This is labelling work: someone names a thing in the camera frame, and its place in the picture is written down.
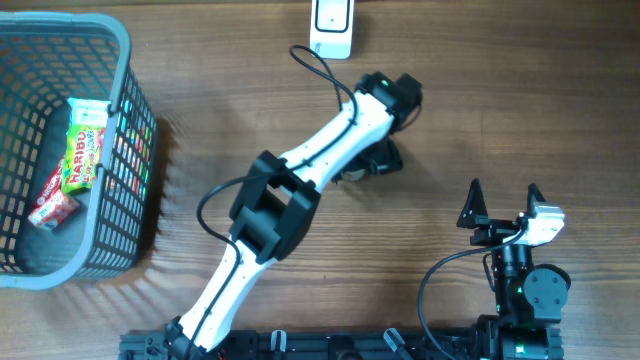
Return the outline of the mint Zappy wipes pack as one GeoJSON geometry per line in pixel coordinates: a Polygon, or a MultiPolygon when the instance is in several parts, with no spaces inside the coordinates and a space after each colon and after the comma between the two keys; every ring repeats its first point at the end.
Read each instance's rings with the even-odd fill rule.
{"type": "Polygon", "coordinates": [[[68,98],[71,106],[70,125],[106,127],[109,119],[109,101],[68,98]]]}

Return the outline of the green Haribo gummy bag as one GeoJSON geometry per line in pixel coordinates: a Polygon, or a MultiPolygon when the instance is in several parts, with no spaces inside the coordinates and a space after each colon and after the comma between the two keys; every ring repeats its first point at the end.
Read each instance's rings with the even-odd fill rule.
{"type": "Polygon", "coordinates": [[[72,194],[92,187],[101,158],[105,131],[104,127],[99,126],[70,126],[62,166],[63,193],[72,194]]]}

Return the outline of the green lid jar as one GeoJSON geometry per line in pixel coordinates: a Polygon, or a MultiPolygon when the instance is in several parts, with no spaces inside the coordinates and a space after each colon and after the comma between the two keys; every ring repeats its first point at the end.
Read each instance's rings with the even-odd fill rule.
{"type": "Polygon", "coordinates": [[[367,173],[368,173],[368,170],[365,168],[348,169],[340,173],[340,178],[343,181],[356,182],[364,178],[367,175],[367,173]]]}

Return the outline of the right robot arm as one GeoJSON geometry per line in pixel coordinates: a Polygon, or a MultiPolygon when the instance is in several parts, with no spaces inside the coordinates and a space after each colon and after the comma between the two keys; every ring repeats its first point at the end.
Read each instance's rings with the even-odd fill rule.
{"type": "Polygon", "coordinates": [[[473,326],[474,359],[562,360],[562,308],[571,278],[552,264],[533,262],[532,251],[550,243],[565,225],[565,214],[528,186],[527,209],[516,219],[488,215],[480,181],[471,181],[456,225],[474,231],[470,244],[488,252],[484,267],[496,300],[495,316],[482,315],[473,326]]]}

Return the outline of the red Nescafe coffee stick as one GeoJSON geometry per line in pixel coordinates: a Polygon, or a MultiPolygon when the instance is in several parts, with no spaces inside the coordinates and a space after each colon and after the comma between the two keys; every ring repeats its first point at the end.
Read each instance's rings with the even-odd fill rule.
{"type": "Polygon", "coordinates": [[[45,182],[42,191],[35,200],[35,206],[42,206],[60,187],[62,182],[62,168],[64,165],[64,157],[61,157],[56,164],[53,172],[45,182]]]}

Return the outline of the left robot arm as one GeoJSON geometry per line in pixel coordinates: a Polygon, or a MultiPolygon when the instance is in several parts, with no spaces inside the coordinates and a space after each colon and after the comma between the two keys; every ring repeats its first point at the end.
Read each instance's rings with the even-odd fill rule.
{"type": "Polygon", "coordinates": [[[329,183],[402,169],[391,136],[422,99],[421,83],[408,74],[397,80],[366,74],[352,99],[311,138],[280,156],[265,151],[256,158],[236,181],[240,190],[218,268],[195,305],[166,327],[172,358],[203,359],[222,344],[259,277],[305,237],[329,183]]]}

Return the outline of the small red white box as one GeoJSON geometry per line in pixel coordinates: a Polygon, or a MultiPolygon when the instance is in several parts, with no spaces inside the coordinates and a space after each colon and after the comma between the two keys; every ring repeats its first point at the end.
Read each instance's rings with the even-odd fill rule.
{"type": "Polygon", "coordinates": [[[29,222],[36,228],[53,231],[62,224],[80,203],[62,190],[56,190],[44,203],[28,216],[29,222]]]}

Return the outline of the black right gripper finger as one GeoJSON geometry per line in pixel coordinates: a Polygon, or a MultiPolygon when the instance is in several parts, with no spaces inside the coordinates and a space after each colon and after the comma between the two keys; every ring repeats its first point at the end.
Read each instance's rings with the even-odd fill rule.
{"type": "Polygon", "coordinates": [[[535,183],[531,183],[527,188],[527,213],[533,213],[534,209],[540,205],[544,204],[546,199],[540,192],[538,186],[535,183]]]}
{"type": "Polygon", "coordinates": [[[489,225],[488,211],[481,183],[478,178],[471,181],[467,199],[456,222],[459,228],[475,229],[489,225]]]}

